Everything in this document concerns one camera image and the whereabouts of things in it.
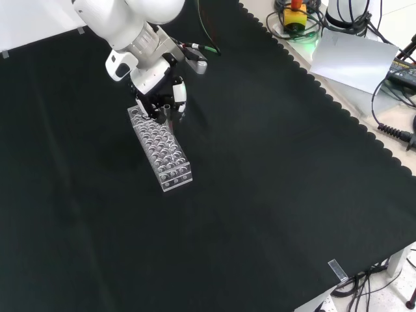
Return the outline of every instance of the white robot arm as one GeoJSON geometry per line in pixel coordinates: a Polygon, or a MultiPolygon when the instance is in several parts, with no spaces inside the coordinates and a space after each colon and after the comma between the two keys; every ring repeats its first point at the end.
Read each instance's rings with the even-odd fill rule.
{"type": "MultiPolygon", "coordinates": [[[[186,88],[182,78],[172,75],[172,68],[185,56],[183,48],[159,27],[181,12],[185,0],[72,0],[73,7],[84,22],[112,47],[105,65],[115,81],[130,74],[131,88],[144,114],[164,122],[166,96],[155,95],[169,81],[173,97],[169,104],[178,112],[186,105],[186,88]]],[[[204,73],[206,60],[187,62],[198,73],[204,73]]]]}

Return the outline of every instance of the floor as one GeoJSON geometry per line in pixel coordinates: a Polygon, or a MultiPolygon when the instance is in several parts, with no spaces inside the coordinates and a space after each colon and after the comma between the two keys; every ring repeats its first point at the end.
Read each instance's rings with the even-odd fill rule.
{"type": "Polygon", "coordinates": [[[416,34],[415,15],[416,0],[383,0],[380,32],[396,46],[404,49],[416,34]]]}
{"type": "MultiPolygon", "coordinates": [[[[416,252],[411,252],[408,259],[416,264],[416,252]]],[[[386,272],[374,274],[370,278],[371,291],[375,291],[387,285],[392,279],[386,272]]],[[[370,298],[370,312],[407,312],[404,305],[412,296],[416,287],[416,270],[406,262],[401,275],[390,286],[383,290],[372,293],[370,298]]],[[[351,297],[334,298],[329,297],[322,306],[326,312],[346,312],[351,297]]],[[[365,300],[361,300],[358,312],[365,312],[365,300]]]]}

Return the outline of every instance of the black tablecloth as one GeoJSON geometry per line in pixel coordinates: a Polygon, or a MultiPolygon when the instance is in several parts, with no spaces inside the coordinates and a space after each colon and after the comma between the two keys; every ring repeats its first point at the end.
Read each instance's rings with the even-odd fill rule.
{"type": "MultiPolygon", "coordinates": [[[[201,6],[223,55],[178,66],[194,181],[166,194],[105,41],[0,61],[2,311],[291,311],[416,241],[410,171],[236,0],[201,6]]],[[[208,43],[193,1],[165,29],[208,43]]]]}

